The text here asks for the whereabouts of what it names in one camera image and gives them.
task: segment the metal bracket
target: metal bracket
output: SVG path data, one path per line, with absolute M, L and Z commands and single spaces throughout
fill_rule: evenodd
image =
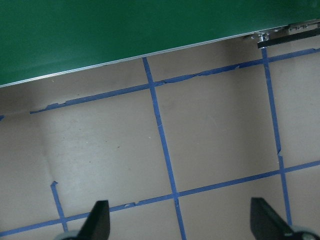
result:
M 320 19 L 314 19 L 259 31 L 252 34 L 251 39 L 258 39 L 257 46 L 261 49 L 318 35 L 320 35 Z

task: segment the green surface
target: green surface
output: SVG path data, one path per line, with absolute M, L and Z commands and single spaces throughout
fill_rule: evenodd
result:
M 0 85 L 320 18 L 320 0 L 0 0 Z

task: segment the blue tape grid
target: blue tape grid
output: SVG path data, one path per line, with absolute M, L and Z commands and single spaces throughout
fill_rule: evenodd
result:
M 299 56 L 315 54 L 318 52 L 320 52 L 320 48 L 318 48 L 318 49 L 311 48 L 311 49 L 306 49 L 306 50 L 301 50 L 301 51 L 296 51 L 296 52 L 292 52 L 292 53 L 269 57 L 268 59 L 269 59 L 269 62 L 272 63 L 272 62 L 295 58 L 295 57 L 299 57 Z M 246 62 L 242 62 L 242 63 L 238 63 L 238 64 L 233 64 L 233 65 L 229 65 L 229 66 L 224 66 L 224 67 L 214 68 L 211 70 L 202 71 L 202 72 L 195 73 L 195 74 L 177 76 L 177 77 L 172 77 L 172 78 L 168 78 L 168 79 L 161 80 L 161 81 L 156 81 L 156 82 L 154 82 L 154 86 L 159 87 L 164 84 L 177 83 L 177 82 L 181 82 L 184 80 L 192 79 L 194 77 L 219 74 L 219 73 L 223 73 L 223 72 L 232 71 L 235 69 L 242 69 L 242 68 L 252 67 L 252 66 L 256 66 L 256 65 L 261 65 L 263 63 L 264 63 L 263 59 L 246 61 Z M 30 111 L 30 114 L 36 114 L 36 113 L 49 111 L 49 110 L 53 110 L 53 109 L 58 109 L 58 108 L 72 106 L 72 105 L 87 103 L 87 102 L 91 102 L 91 101 L 95 101 L 95 100 L 110 98 L 110 97 L 114 97 L 117 95 L 133 93 L 133 92 L 137 92 L 140 90 L 146 90 L 148 88 L 149 88 L 149 84 L 142 84 L 142 85 L 123 88 L 123 89 L 119 89 L 119 90 L 115 90 L 115 91 L 104 92 L 104 93 L 100 93 L 97 95 L 80 97 L 80 98 L 68 100 L 68 101 L 61 103 L 61 104 L 58 104 L 58 103 L 50 104 L 44 109 Z
M 278 56 L 268 57 L 267 56 L 267 52 L 264 53 L 264 50 L 262 50 L 262 57 L 263 57 L 262 59 L 257 59 L 257 60 L 254 60 L 254 61 L 247 61 L 247 62 L 234 64 L 234 65 L 229 65 L 229 66 L 220 67 L 220 68 L 215 68 L 215 69 L 203 71 L 203 72 L 196 73 L 196 74 L 189 74 L 189 75 L 173 77 L 173 78 L 161 80 L 161 81 L 158 81 L 158 82 L 153 82 L 152 81 L 153 82 L 153 84 L 152 84 L 153 85 L 153 91 L 154 91 L 155 87 L 162 86 L 164 84 L 177 83 L 177 82 L 188 80 L 188 79 L 191 79 L 191 78 L 194 78 L 194 77 L 198 77 L 198 76 L 208 76 L 208 75 L 212 75 L 212 74 L 228 72 L 228 71 L 232 71 L 232 70 L 235 70 L 235 69 L 238 69 L 238 68 L 246 68 L 246 67 L 251 67 L 251 66 L 260 65 L 260 64 L 264 65 L 265 70 L 267 69 L 267 71 L 265 73 L 266 74 L 266 78 L 267 78 L 267 82 L 269 81 L 271 83 L 271 77 L 270 77 L 270 71 L 269 71 L 269 63 L 273 63 L 273 62 L 281 61 L 281 60 L 286 60 L 286 59 L 290 59 L 290 58 L 295 58 L 295 57 L 299 57 L 299 56 L 319 53 L 319 52 L 320 52 L 320 48 L 318 48 L 318 49 L 311 48 L 311 49 L 291 52 L 291 53 L 287 53 L 287 54 L 282 54 L 282 55 L 278 55 Z M 62 103 L 62 104 L 54 103 L 54 104 L 48 105 L 44 109 L 40 109 L 40 110 L 37 110 L 37 111 L 31 111 L 30 114 L 40 113 L 40 112 L 43 112 L 43 111 L 48 111 L 48 110 L 67 107 L 67 106 L 71 106 L 71 105 L 86 103 L 86 102 L 90 102 L 90 101 L 95 101 L 95 100 L 99 100 L 99 99 L 109 98 L 109 97 L 113 97 L 113 96 L 117 96 L 117 95 L 122 95 L 122 94 L 126 94 L 126 93 L 132 93 L 132 92 L 136 92 L 136 91 L 140 91 L 140 90 L 146 90 L 146 89 L 150 89 L 150 84 L 149 83 L 148 84 L 134 86 L 134 87 L 128 87 L 128 88 L 124 88 L 124 89 L 120 89 L 120 90 L 100 93 L 100 94 L 93 95 L 93 96 L 87 96 L 87 97 L 81 97 L 81 98 L 77 98 L 77 99 L 72 99 L 72 100 L 66 101 L 65 103 Z M 274 109 L 274 113 L 275 113 L 275 108 L 272 107 L 272 105 L 274 105 L 273 92 L 272 92 L 272 98 L 270 98 L 269 100 L 271 101 L 271 103 L 270 103 L 271 111 Z M 4 115 L 1 115 L 0 116 L 0 120 L 2 120 L 3 118 L 4 118 Z M 158 124 L 158 126 L 159 125 L 161 126 L 161 129 L 163 131 L 163 136 L 164 136 L 164 130 L 163 130 L 162 124 Z M 273 122 L 273 128 L 274 128 L 275 136 L 279 136 L 279 130 L 278 130 L 277 121 Z M 278 157 L 279 157 L 280 156 L 280 152 L 281 152 L 280 137 L 278 137 L 278 139 L 277 139 L 277 137 L 275 137 L 275 141 L 276 141 Z M 177 192 L 177 190 L 175 190 L 175 194 L 174 194 L 174 191 L 172 191 L 172 194 L 169 194 L 169 195 L 159 196 L 159 197 L 154 197 L 154 198 L 142 200 L 142 201 L 139 201 L 138 203 L 131 202 L 131 203 L 128 203 L 128 204 L 123 204 L 123 205 L 111 207 L 110 208 L 110 212 L 120 211 L 120 210 L 133 208 L 133 207 L 137 207 L 137 206 L 143 206 L 143 205 L 156 203 L 156 202 L 160 202 L 160 201 L 165 201 L 165 200 L 169 200 L 169 199 L 175 199 L 176 197 L 178 199 L 178 197 L 183 197 L 183 196 L 197 194 L 197 193 L 210 191 L 210 190 L 214 190 L 214 189 L 224 188 L 224 187 L 228 187 L 228 186 L 231 186 L 231 185 L 236 185 L 236 184 L 246 183 L 246 182 L 250 182 L 250 181 L 255 181 L 255 180 L 258 180 L 258 179 L 268 178 L 268 177 L 279 175 L 279 174 L 282 176 L 285 173 L 289 173 L 289 172 L 293 172 L 293 171 L 299 171 L 299 170 L 303 170 L 303 169 L 307 169 L 307 168 L 312 168 L 312 167 L 315 167 L 315 166 L 320 166 L 320 160 L 285 168 L 285 166 L 283 165 L 283 159 L 280 156 L 280 158 L 279 158 L 279 168 L 280 169 L 276 170 L 276 171 L 265 172 L 265 173 L 262 173 L 262 174 L 243 177 L 243 178 L 239 178 L 239 179 L 235 179 L 235 180 L 230 180 L 230 181 L 221 182 L 221 183 L 217 183 L 217 184 L 213 184 L 213 185 L 203 186 L 203 187 L 190 189 L 190 190 L 186 190 L 186 191 L 182 191 L 182 192 Z M 51 189 L 52 189 L 52 186 L 54 186 L 54 191 L 52 190 L 52 193 L 53 193 L 53 196 L 54 196 L 54 199 L 55 199 L 55 202 L 56 202 L 57 210 L 59 212 L 60 210 L 59 210 L 58 206 L 60 205 L 60 201 L 58 201 L 59 204 L 57 204 L 55 195 L 56 195 L 57 199 L 59 199 L 59 198 L 58 198 L 58 192 L 57 192 L 57 190 L 55 188 L 55 185 L 56 185 L 56 182 L 53 182 L 52 185 L 51 185 Z M 45 222 L 32 224 L 32 225 L 28 225 L 28 226 L 24 226 L 24 227 L 19 227 L 19 228 L 7 230 L 7 231 L 2 231 L 2 232 L 0 232 L 0 237 L 9 236 L 9 235 L 13 235 L 13 234 L 17 234 L 17 233 L 21 233 L 21 232 L 25 232 L 25 231 L 29 231 L 29 230 L 34 230 L 34 229 L 38 229 L 38 228 L 42 228 L 42 227 L 47 227 L 47 226 L 51 226 L 51 225 L 64 224 L 64 223 L 69 222 L 69 221 L 74 221 L 74 220 L 78 220 L 78 219 L 87 218 L 88 215 L 89 215 L 89 212 L 78 214 L 78 215 L 74 215 L 74 216 L 64 217 L 63 211 L 62 211 L 62 215 L 59 213 L 60 219 L 45 221 Z M 178 219 L 180 218 L 179 216 L 181 216 L 181 212 L 177 212 Z
M 262 53 L 264 73 L 265 73 L 265 78 L 266 78 L 266 85 L 267 85 L 268 95 L 269 95 L 270 110 L 271 110 L 271 117 L 272 117 L 272 124 L 273 124 L 273 131 L 274 131 L 274 138 L 275 138 L 275 145 L 276 145 L 276 152 L 277 152 L 278 161 L 279 161 L 279 171 L 280 171 L 280 176 L 281 176 L 282 192 L 283 192 L 283 197 L 284 197 L 286 220 L 287 220 L 289 225 L 292 225 L 290 201 L 289 201 L 286 173 L 284 171 L 284 168 L 285 168 L 284 167 L 284 159 L 281 156 L 280 134 L 279 134 L 279 127 L 278 127 L 277 113 L 276 113 L 276 104 L 275 104 L 274 91 L 273 91 L 273 88 L 272 88 L 272 81 L 271 81 L 271 76 L 270 76 L 267 49 L 266 48 L 262 48 L 261 49 L 261 53 Z
M 152 98 L 152 103 L 153 103 L 153 109 L 154 109 L 154 115 L 155 115 L 156 124 L 158 126 L 158 131 L 159 131 L 159 135 L 160 135 L 160 139 L 161 139 L 161 143 L 162 143 L 162 149 L 163 149 L 163 153 L 164 153 L 166 168 L 167 168 L 168 175 L 169 175 L 172 195 L 173 195 L 173 199 L 174 199 L 176 216 L 177 216 L 178 223 L 179 223 L 180 234 L 181 234 L 182 240 L 186 240 L 187 239 L 186 232 L 185 232 L 184 222 L 183 222 L 182 215 L 181 215 L 177 187 L 176 187 L 174 173 L 172 170 L 172 165 L 171 165 L 167 140 L 166 140 L 166 136 L 165 136 L 165 131 L 164 131 L 164 127 L 162 125 L 160 109 L 159 109 L 158 99 L 157 99 L 157 94 L 156 94 L 156 89 L 155 89 L 155 83 L 154 83 L 154 80 L 153 80 L 153 77 L 152 77 L 152 74 L 150 71 L 150 67 L 149 67 L 149 63 L 148 63 L 147 58 L 144 57 L 142 60 L 143 60 L 145 73 L 146 73 L 148 83 L 149 83 L 149 88 L 150 88 L 150 93 L 151 93 L 151 98 Z
M 53 198 L 54 198 L 55 206 L 56 206 L 56 209 L 58 211 L 60 221 L 62 223 L 63 231 L 64 232 L 68 232 L 68 226 L 67 226 L 67 222 L 66 222 L 66 219 L 65 219 L 64 210 L 62 209 L 62 206 L 61 206 L 61 203 L 60 203 L 60 200 L 59 200 L 59 196 L 58 196 L 58 192 L 57 192 L 57 188 L 56 188 L 57 184 L 58 183 L 56 181 L 54 181 L 50 185 L 50 187 L 51 187 L 52 195 L 53 195 Z
M 308 163 L 300 164 L 300 165 L 296 165 L 296 166 L 287 167 L 284 169 L 284 171 L 286 173 L 289 173 L 289 172 L 299 171 L 299 170 L 308 169 L 308 168 L 312 168 L 312 167 L 316 167 L 316 166 L 320 166 L 320 160 L 308 162 Z M 214 190 L 214 189 L 220 189 L 220 188 L 225 188 L 225 187 L 232 186 L 232 185 L 237 185 L 237 184 L 247 183 L 247 182 L 251 182 L 251 181 L 255 181 L 255 180 L 259 180 L 259 179 L 264 179 L 264 178 L 276 176 L 279 174 L 280 174 L 280 170 L 269 171 L 269 172 L 265 172 L 265 173 L 261 173 L 261 174 L 257 174 L 257 175 L 253 175 L 253 176 L 247 176 L 247 177 L 238 178 L 235 180 L 225 181 L 225 182 L 221 182 L 221 183 L 217 183 L 217 184 L 213 184 L 213 185 L 208 185 L 208 186 L 198 187 L 198 188 L 194 188 L 194 189 L 190 189 L 190 190 L 186 190 L 186 191 L 181 191 L 181 192 L 177 192 L 177 194 L 179 197 L 183 197 L 183 196 L 198 194 L 201 192 L 206 192 L 206 191 L 210 191 L 210 190 Z M 169 200 L 169 199 L 173 199 L 173 198 L 174 198 L 173 195 L 169 194 L 169 195 L 158 196 L 158 197 L 142 200 L 142 201 L 139 201 L 138 203 L 130 202 L 127 204 L 111 207 L 110 212 L 121 211 L 121 210 L 129 209 L 129 208 L 134 208 L 134 207 L 138 207 L 138 206 L 157 203 L 157 202 L 161 202 L 161 201 L 165 201 L 165 200 Z M 65 219 L 65 222 L 70 222 L 70 221 L 74 221 L 74 220 L 78 220 L 78 219 L 87 218 L 88 215 L 89 215 L 89 212 L 86 212 L 86 213 L 77 214 L 74 216 L 68 216 L 68 217 L 65 217 L 64 219 Z M 18 233 L 26 232 L 29 230 L 48 227 L 51 225 L 61 224 L 61 223 L 62 223 L 61 219 L 45 221 L 45 222 L 32 224 L 32 225 L 28 225 L 28 226 L 24 226 L 24 227 L 19 227 L 19 228 L 7 230 L 7 231 L 2 231 L 2 232 L 0 232 L 0 237 L 18 234 Z

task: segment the floor tile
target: floor tile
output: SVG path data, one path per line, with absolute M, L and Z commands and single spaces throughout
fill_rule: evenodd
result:
M 41 133 L 29 114 L 0 122 L 0 232 L 58 219 Z
M 270 64 L 286 167 L 320 160 L 320 53 Z
M 141 59 L 0 88 L 0 115 L 148 83 Z
M 1 240 L 53 240 L 57 235 L 63 233 L 61 224 L 37 228 L 17 234 L 1 237 Z
M 83 219 L 70 221 L 70 230 L 79 230 Z M 156 202 L 110 213 L 109 240 L 180 240 L 173 200 Z
M 218 188 L 180 198 L 187 239 L 234 239 L 236 236 L 254 240 L 250 230 L 251 197 L 264 198 L 285 217 L 279 175 Z
M 156 92 L 179 191 L 279 168 L 261 65 Z
M 286 174 L 292 223 L 311 229 L 320 236 L 320 166 Z
M 32 114 L 66 216 L 171 193 L 148 90 Z
M 261 59 L 255 40 L 237 37 L 148 57 L 154 81 Z

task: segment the blue tape line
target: blue tape line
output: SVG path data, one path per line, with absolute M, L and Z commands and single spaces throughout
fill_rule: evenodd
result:
M 319 52 L 320 52 L 320 48 L 317 48 L 317 49 L 310 48 L 310 49 L 290 52 L 290 53 L 286 53 L 286 54 L 282 54 L 282 55 L 278 55 L 278 56 L 269 57 L 269 63 L 281 61 L 281 60 L 285 60 L 285 59 L 296 58 L 296 57 L 309 55 L 309 54 L 315 54 L 315 53 L 319 53 Z
M 197 193 L 210 191 L 213 189 L 220 189 L 220 188 L 228 187 L 231 185 L 242 184 L 242 183 L 246 183 L 246 182 L 250 182 L 250 181 L 254 181 L 254 180 L 258 180 L 258 179 L 263 179 L 263 178 L 275 176 L 275 175 L 278 175 L 279 173 L 280 173 L 279 170 L 269 171 L 269 172 L 265 172 L 265 173 L 261 173 L 261 174 L 257 174 L 257 175 L 253 175 L 253 176 L 247 176 L 247 177 L 243 177 L 243 178 L 239 178 L 239 179 L 235 179 L 235 180 L 216 183 L 216 184 L 212 184 L 209 186 L 202 186 L 202 187 L 198 187 L 195 189 L 181 191 L 179 193 L 179 196 L 183 197 L 183 196 L 187 196 L 187 195 L 191 195 L 191 194 L 197 194 Z
M 99 94 L 92 95 L 92 96 L 80 97 L 80 98 L 68 100 L 68 101 L 61 103 L 61 104 L 58 104 L 58 103 L 50 104 L 44 109 L 40 109 L 37 111 L 31 111 L 30 114 L 36 114 L 36 113 L 41 113 L 41 112 L 53 110 L 53 109 L 59 109 L 59 108 L 63 108 L 63 107 L 71 106 L 71 105 L 82 104 L 82 103 L 87 103 L 87 102 L 91 102 L 91 101 L 95 101 L 95 100 L 110 98 L 110 97 L 114 97 L 117 95 L 133 93 L 133 92 L 145 90 L 148 88 L 149 88 L 148 84 L 143 84 L 143 85 L 132 86 L 132 87 L 128 87 L 128 88 L 124 88 L 124 89 L 120 89 L 120 90 L 99 93 Z
M 169 199 L 172 199 L 172 198 L 173 198 L 173 195 L 169 194 L 169 195 L 149 198 L 149 199 L 146 199 L 146 200 L 139 201 L 137 203 L 130 202 L 128 204 L 123 204 L 123 205 L 119 205 L 119 206 L 110 207 L 110 212 L 115 212 L 115 211 L 120 211 L 120 210 L 124 210 L 124 209 L 134 208 L 134 207 L 137 207 L 137 206 L 142 206 L 142 205 L 152 204 L 152 203 L 156 203 L 156 202 L 161 202 L 161 201 L 169 200 Z
M 304 163 L 304 164 L 297 165 L 297 166 L 287 167 L 284 169 L 284 171 L 286 173 L 289 173 L 289 172 L 294 172 L 294 171 L 312 168 L 312 167 L 316 167 L 316 166 L 320 166 L 320 160 L 309 162 L 309 163 Z M 224 188 L 224 187 L 228 187 L 231 185 L 236 185 L 236 184 L 255 181 L 258 179 L 268 178 L 268 177 L 272 177 L 272 176 L 275 176 L 278 174 L 280 174 L 280 170 L 269 171 L 269 172 L 265 172 L 265 173 L 261 173 L 261 174 L 257 174 L 257 175 L 253 175 L 253 176 L 243 177 L 243 178 L 239 178 L 239 179 L 235 179 L 235 180 L 225 181 L 225 182 L 221 182 L 221 183 L 217 183 L 217 184 L 212 184 L 212 185 L 198 187 L 198 188 L 194 188 L 194 189 L 190 189 L 190 190 L 186 190 L 186 191 L 181 191 L 181 192 L 178 192 L 177 194 L 179 197 L 183 197 L 183 196 L 198 194 L 201 192 L 206 192 L 206 191 L 210 191 L 210 190 L 214 190 L 214 189 Z M 153 197 L 153 198 L 139 201 L 138 203 L 131 202 L 128 204 L 123 204 L 123 205 L 111 207 L 110 212 L 115 212 L 115 211 L 120 211 L 120 210 L 133 208 L 133 207 L 137 207 L 137 206 L 143 206 L 143 205 L 147 205 L 147 204 L 161 202 L 161 201 L 169 200 L 172 198 L 174 198 L 172 194 Z M 78 214 L 78 215 L 74 215 L 74 216 L 69 216 L 69 217 L 65 217 L 64 220 L 66 222 L 70 222 L 70 221 L 74 221 L 74 220 L 84 219 L 84 218 L 87 218 L 89 216 L 89 214 L 90 214 L 90 212 L 86 212 L 86 213 L 82 213 L 82 214 Z M 41 223 L 29 225 L 29 226 L 19 227 L 16 229 L 0 232 L 0 237 L 13 235 L 13 234 L 21 233 L 21 232 L 26 232 L 26 231 L 34 230 L 34 229 L 38 229 L 38 228 L 43 228 L 43 227 L 47 227 L 50 225 L 61 224 L 61 223 L 62 223 L 61 219 L 45 221 L 45 222 L 41 222 Z
M 51 191 L 52 191 L 53 198 L 54 198 L 54 201 L 55 201 L 56 209 L 58 210 L 58 214 L 59 214 L 59 217 L 61 219 L 61 223 L 62 223 L 62 226 L 63 226 L 63 231 L 64 232 L 68 232 L 68 226 L 67 226 L 67 222 L 65 220 L 65 214 L 64 214 L 64 211 L 62 209 L 62 206 L 61 206 L 61 203 L 60 203 L 60 200 L 59 200 L 59 196 L 58 196 L 58 192 L 57 192 L 57 188 L 56 188 L 57 184 L 58 183 L 56 181 L 53 181 L 53 183 L 50 185 L 50 187 L 51 187 Z
M 199 76 L 209 76 L 209 75 L 213 75 L 213 74 L 220 74 L 220 73 L 232 71 L 235 69 L 242 69 L 242 68 L 247 68 L 247 67 L 251 67 L 251 66 L 255 66 L 255 65 L 260 65 L 262 63 L 263 63 L 262 59 L 253 60 L 253 61 L 246 61 L 246 62 L 242 62 L 242 63 L 238 63 L 238 64 L 233 64 L 233 65 L 229 65 L 229 66 L 223 66 L 223 67 L 214 68 L 211 70 L 202 71 L 199 73 L 168 78 L 165 80 L 155 82 L 154 86 L 158 87 L 158 86 L 161 86 L 164 84 L 177 83 L 177 82 L 181 82 L 181 81 L 192 79 L 194 77 L 199 77 Z
M 276 145 L 276 151 L 277 151 L 277 156 L 278 156 L 278 161 L 279 161 L 279 171 L 280 171 L 280 176 L 281 176 L 286 219 L 287 219 L 288 224 L 292 225 L 290 201 L 289 201 L 286 173 L 284 170 L 285 169 L 284 160 L 283 160 L 283 157 L 281 156 L 280 134 L 279 134 L 279 127 L 278 127 L 274 92 L 273 92 L 273 88 L 272 88 L 272 81 L 271 81 L 271 75 L 270 75 L 270 69 L 269 69 L 269 60 L 268 60 L 267 49 L 262 48 L 261 52 L 262 52 L 264 73 L 265 73 L 265 78 L 266 78 L 266 85 L 267 85 L 267 90 L 268 90 L 268 95 L 269 95 L 269 103 L 270 103 L 275 145 Z
M 89 216 L 90 212 L 86 212 L 86 213 L 81 213 L 81 214 L 77 214 L 77 215 L 74 215 L 74 216 L 68 216 L 68 217 L 65 217 L 65 221 L 66 222 L 70 222 L 70 221 L 74 221 L 74 220 L 78 220 L 78 219 L 85 219 Z
M 19 228 L 8 230 L 8 231 L 2 231 L 0 232 L 0 237 L 18 234 L 18 233 L 22 233 L 22 232 L 26 232 L 26 231 L 30 231 L 38 228 L 43 228 L 43 227 L 47 227 L 55 224 L 60 224 L 60 223 L 61 223 L 61 219 L 57 219 L 57 220 L 45 221 L 45 222 L 41 222 L 41 223 L 29 225 L 29 226 L 23 226 L 23 227 L 19 227 Z
M 186 240 L 187 237 L 186 237 L 185 227 L 184 227 L 184 223 L 183 223 L 183 219 L 182 219 L 182 215 L 181 215 L 177 187 L 176 187 L 174 173 L 173 173 L 173 169 L 172 169 L 172 165 L 171 165 L 171 160 L 170 160 L 167 140 L 166 140 L 166 136 L 165 136 L 165 131 L 164 131 L 164 127 L 162 125 L 160 109 L 159 109 L 158 99 L 157 99 L 157 94 L 156 94 L 156 89 L 155 89 L 155 83 L 154 83 L 154 80 L 153 80 L 153 77 L 152 77 L 152 74 L 150 71 L 150 66 L 149 66 L 147 58 L 143 57 L 142 60 L 143 60 L 143 65 L 144 65 L 146 77 L 147 77 L 148 83 L 149 83 L 149 89 L 150 89 L 152 103 L 153 103 L 154 115 L 155 115 L 155 119 L 156 119 L 156 124 L 158 126 L 160 140 L 162 143 L 162 149 L 163 149 L 163 153 L 164 153 L 166 168 L 167 168 L 168 175 L 169 175 L 169 180 L 170 180 L 171 190 L 172 190 L 172 194 L 173 194 L 174 206 L 175 206 L 176 216 L 178 219 L 180 234 L 181 234 L 182 240 Z
M 284 172 L 290 173 L 293 171 L 308 169 L 308 168 L 312 168 L 312 167 L 319 166 L 319 165 L 320 165 L 320 160 L 319 161 L 312 161 L 312 162 L 304 163 L 304 164 L 297 165 L 297 166 L 287 167 L 284 169 Z
M 291 53 L 286 53 L 286 54 L 282 54 L 282 55 L 278 55 L 278 56 L 269 57 L 269 62 L 272 63 L 272 62 L 276 62 L 276 61 L 295 58 L 295 57 L 308 55 L 308 54 L 314 54 L 314 53 L 318 53 L 318 52 L 320 52 L 320 48 L 318 48 L 318 49 L 314 49 L 314 48 L 305 49 L 305 50 L 301 50 L 301 51 L 296 51 L 296 52 L 291 52 Z M 177 83 L 177 82 L 181 82 L 184 80 L 192 79 L 194 77 L 209 76 L 209 75 L 213 75 L 213 74 L 219 74 L 219 73 L 223 73 L 223 72 L 232 71 L 235 69 L 242 69 L 242 68 L 247 68 L 247 67 L 260 65 L 260 64 L 263 64 L 262 59 L 257 59 L 257 60 L 253 60 L 253 61 L 246 61 L 246 62 L 242 62 L 242 63 L 238 63 L 238 64 L 233 64 L 233 65 L 229 65 L 229 66 L 224 66 L 224 67 L 214 68 L 211 70 L 202 71 L 202 72 L 195 73 L 195 74 L 189 74 L 189 75 L 168 78 L 165 80 L 154 82 L 154 86 L 158 87 L 158 86 L 161 86 L 164 84 Z M 53 109 L 63 108 L 63 107 L 71 106 L 71 105 L 76 105 L 76 104 L 91 102 L 91 101 L 95 101 L 95 100 L 105 99 L 105 98 L 114 97 L 117 95 L 133 93 L 133 92 L 137 92 L 137 91 L 141 91 L 141 90 L 146 90 L 148 88 L 149 88 L 148 84 L 143 84 L 143 85 L 123 88 L 123 89 L 119 89 L 119 90 L 115 90 L 115 91 L 104 92 L 104 93 L 100 93 L 100 94 L 96 94 L 96 95 L 92 95 L 92 96 L 80 97 L 80 98 L 68 100 L 68 101 L 61 103 L 61 104 L 58 104 L 58 103 L 50 104 L 44 109 L 40 109 L 37 111 L 30 111 L 30 114 L 36 114 L 36 113 L 40 113 L 40 112 L 44 112 L 44 111 L 48 111 L 48 110 L 53 110 Z

